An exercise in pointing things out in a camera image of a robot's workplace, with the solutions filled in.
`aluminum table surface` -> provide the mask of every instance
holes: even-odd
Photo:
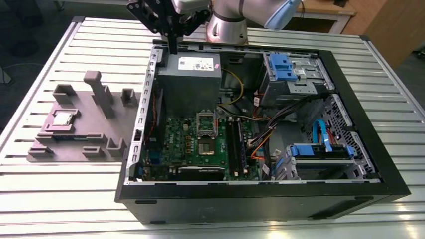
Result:
[[[202,41],[200,27],[190,41]],[[423,111],[373,45],[357,36],[249,29],[251,45],[331,50],[411,195],[335,220],[142,225],[113,202],[120,163],[29,163],[57,84],[89,90],[86,70],[112,91],[141,91],[152,34],[137,21],[73,22],[0,136],[0,235],[52,238],[421,238],[425,235]]]

